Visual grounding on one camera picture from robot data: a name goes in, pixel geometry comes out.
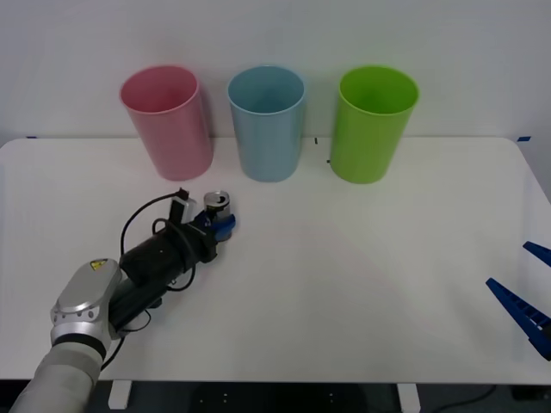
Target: black wire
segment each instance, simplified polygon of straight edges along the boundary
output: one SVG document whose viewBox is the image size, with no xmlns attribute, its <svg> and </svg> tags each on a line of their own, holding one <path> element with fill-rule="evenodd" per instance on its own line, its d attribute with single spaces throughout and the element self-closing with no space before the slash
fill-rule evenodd
<svg viewBox="0 0 551 413">
<path fill-rule="evenodd" d="M 124 255 L 124 238 L 127 234 L 128 227 L 130 226 L 132 221 L 134 221 L 134 219 L 147 207 L 149 207 L 149 206 L 153 205 L 154 203 L 159 202 L 161 200 L 168 200 L 169 198 L 177 196 L 178 194 L 179 194 L 178 192 L 175 192 L 175 193 L 172 193 L 172 194 L 159 196 L 158 198 L 155 198 L 154 200 L 150 200 L 149 202 L 147 202 L 146 204 L 144 204 L 143 206 L 138 208 L 136 210 L 136 212 L 132 214 L 132 216 L 128 219 L 128 221 L 122 227 L 122 232 L 121 232 L 121 256 Z M 195 255 L 193 247 L 191 246 L 191 243 L 189 242 L 189 240 L 186 238 L 186 235 L 176 225 L 172 224 L 168 219 L 163 219 L 163 218 L 155 219 L 155 221 L 153 221 L 153 225 L 152 225 L 153 234 L 157 233 L 155 227 L 159 222 L 164 222 L 165 225 L 169 226 L 174 231 L 176 231 L 176 233 L 182 239 L 183 243 L 186 244 L 186 247 L 188 249 L 188 253 L 191 256 L 191 259 L 193 260 L 193 262 L 197 262 L 197 257 Z M 195 268 L 195 264 L 194 264 L 193 267 L 191 268 L 191 276 L 189 277 L 189 281 L 186 283 L 185 286 L 180 287 L 180 288 L 167 287 L 167 290 L 168 291 L 183 291 L 186 288 L 188 288 L 191 285 L 191 283 L 193 282 L 194 278 L 195 278 L 195 270 L 196 270 L 196 268 Z M 135 333 L 137 331 L 142 331 L 145 327 L 147 327 L 149 325 L 149 323 L 152 321 L 152 315 L 148 310 L 145 310 L 145 313 L 147 314 L 149 319 L 147 320 L 147 323 L 145 323 L 145 325 L 143 327 L 140 327 L 139 329 L 136 329 L 136 330 L 123 330 L 123 332 L 125 332 L 125 333 Z M 121 351 L 121 348 L 122 348 L 122 345 L 124 344 L 125 339 L 126 339 L 125 337 L 122 337 L 119 340 L 119 344 L 117 344 L 117 347 L 115 348 L 115 351 L 103 363 L 101 371 L 106 369 L 109 366 L 109 364 L 111 364 L 113 362 L 115 357 L 119 354 L 119 351 Z"/>
<path fill-rule="evenodd" d="M 155 219 L 153 221 L 153 224 L 152 224 L 153 234 L 156 234 L 158 232 L 157 231 L 157 224 L 159 222 L 164 222 L 165 226 L 169 226 L 172 230 L 174 230 L 176 232 L 176 234 L 178 234 L 178 236 L 182 239 L 183 243 L 186 244 L 186 248 L 188 249 L 188 254 L 191 256 L 191 261 L 198 262 L 199 260 L 197 259 L 197 255 L 195 254 L 195 251 L 194 251 L 193 247 L 191 246 L 191 243 L 189 242 L 188 238 L 186 237 L 186 234 L 184 234 L 183 231 L 180 228 L 178 228 L 176 225 L 171 223 L 168 219 L 164 219 L 164 218 Z M 166 287 L 167 291 L 181 292 L 183 290 L 187 290 L 189 288 L 189 286 L 191 286 L 191 283 L 193 283 L 193 280 L 195 279 L 195 271 L 196 271 L 196 265 L 193 264 L 193 266 L 191 267 L 191 276 L 189 277 L 189 280 L 186 283 L 186 285 L 183 286 L 183 287 L 179 287 L 179 288 Z"/>
<path fill-rule="evenodd" d="M 145 314 L 147 314 L 147 316 L 149 317 L 149 319 L 147 320 L 147 323 L 145 323 L 145 325 L 143 325 L 140 328 L 135 329 L 135 330 L 121 330 L 121 331 L 124 332 L 124 333 L 137 333 L 138 331 L 142 331 L 152 321 L 152 314 L 148 310 L 145 310 Z"/>
<path fill-rule="evenodd" d="M 460 407 L 465 406 L 467 404 L 473 404 L 478 403 L 484 400 L 485 398 L 489 398 L 497 389 L 498 387 L 496 385 L 493 385 L 490 387 L 486 392 L 478 396 L 477 398 L 471 398 L 470 400 L 463 400 L 462 402 L 455 402 L 450 404 L 445 404 L 444 406 L 440 406 L 439 408 L 432 411 L 432 413 L 441 413 L 442 411 L 453 409 L 454 407 Z"/>
<path fill-rule="evenodd" d="M 154 203 L 159 202 L 160 200 L 168 200 L 169 198 L 172 198 L 173 196 L 176 196 L 176 195 L 178 195 L 178 192 L 173 192 L 172 194 L 159 196 L 158 198 L 155 198 L 154 200 L 150 200 L 149 202 L 147 202 L 146 204 L 144 204 L 143 206 L 138 208 L 138 210 L 135 213 L 132 214 L 132 216 L 128 219 L 128 221 L 122 227 L 122 232 L 121 232 L 121 256 L 124 255 L 124 237 L 127 234 L 128 226 L 130 226 L 132 221 L 134 221 L 134 219 L 139 215 L 139 213 L 141 213 L 144 209 L 146 209 L 147 207 L 153 205 Z"/>
<path fill-rule="evenodd" d="M 124 344 L 124 340 L 125 340 L 125 337 L 122 337 L 120 340 L 119 340 L 119 344 L 117 344 L 117 347 L 115 349 L 115 351 L 109 356 L 109 358 L 103 363 L 102 365 L 102 369 L 101 371 L 105 370 L 109 364 L 111 364 L 113 362 L 113 360 L 115 359 L 115 357 L 119 354 L 119 351 L 121 351 L 121 347 L 122 347 L 122 344 Z"/>
</svg>

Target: white table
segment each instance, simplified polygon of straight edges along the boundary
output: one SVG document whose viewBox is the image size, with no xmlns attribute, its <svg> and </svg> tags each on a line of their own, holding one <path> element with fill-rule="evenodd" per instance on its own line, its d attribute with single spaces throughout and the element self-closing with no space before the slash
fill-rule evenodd
<svg viewBox="0 0 551 413">
<path fill-rule="evenodd" d="M 254 182 L 233 139 L 183 183 L 224 189 L 238 227 L 220 256 L 127 339 L 104 379 L 551 384 L 551 367 L 485 286 L 551 314 L 551 206 L 505 139 L 403 139 L 372 185 L 337 178 L 329 139 L 296 173 Z M 74 271 L 118 257 L 121 227 L 174 191 L 137 139 L 17 140 L 0 150 L 0 379 L 30 378 Z M 168 204 L 147 210 L 127 246 Z"/>
</svg>

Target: blue clamp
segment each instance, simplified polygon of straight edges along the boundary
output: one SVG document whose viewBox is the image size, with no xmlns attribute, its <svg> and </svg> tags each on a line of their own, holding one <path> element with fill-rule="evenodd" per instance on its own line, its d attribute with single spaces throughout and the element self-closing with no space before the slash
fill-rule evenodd
<svg viewBox="0 0 551 413">
<path fill-rule="evenodd" d="M 530 242 L 525 243 L 523 248 L 551 267 L 551 250 Z M 486 285 L 523 329 L 538 353 L 545 360 L 551 361 L 551 318 L 513 294 L 493 278 L 490 278 Z"/>
</svg>

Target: blue object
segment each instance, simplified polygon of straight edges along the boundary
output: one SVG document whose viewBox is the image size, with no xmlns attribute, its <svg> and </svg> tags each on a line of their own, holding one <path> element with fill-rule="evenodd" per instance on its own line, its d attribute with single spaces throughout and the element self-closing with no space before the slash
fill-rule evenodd
<svg viewBox="0 0 551 413">
<path fill-rule="evenodd" d="M 525 243 L 523 247 L 551 267 L 551 250 L 531 242 Z M 551 361 L 551 318 L 503 287 L 493 278 L 490 278 L 486 285 L 520 328 L 523 329 L 538 353 L 547 361 Z"/>
<path fill-rule="evenodd" d="M 279 66 L 242 71 L 227 87 L 244 173 L 279 182 L 296 170 L 306 88 L 299 75 Z"/>
</svg>

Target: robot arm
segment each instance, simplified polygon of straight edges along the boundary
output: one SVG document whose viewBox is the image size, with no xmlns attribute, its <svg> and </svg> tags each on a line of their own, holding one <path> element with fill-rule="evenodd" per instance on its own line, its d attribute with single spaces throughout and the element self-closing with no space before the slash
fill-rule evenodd
<svg viewBox="0 0 551 413">
<path fill-rule="evenodd" d="M 141 312 L 157 308 L 170 284 L 198 262 L 216 257 L 218 242 L 235 226 L 226 193 L 205 196 L 205 211 L 188 223 L 173 200 L 170 220 L 121 257 L 84 264 L 71 278 L 51 310 L 52 349 L 34 378 L 15 401 L 12 413 L 79 413 L 84 411 L 102 370 L 111 341 Z"/>
<path fill-rule="evenodd" d="M 52 349 L 15 401 L 15 413 L 84 411 L 111 344 L 108 307 L 122 272 L 115 260 L 84 264 L 52 308 Z"/>
</svg>

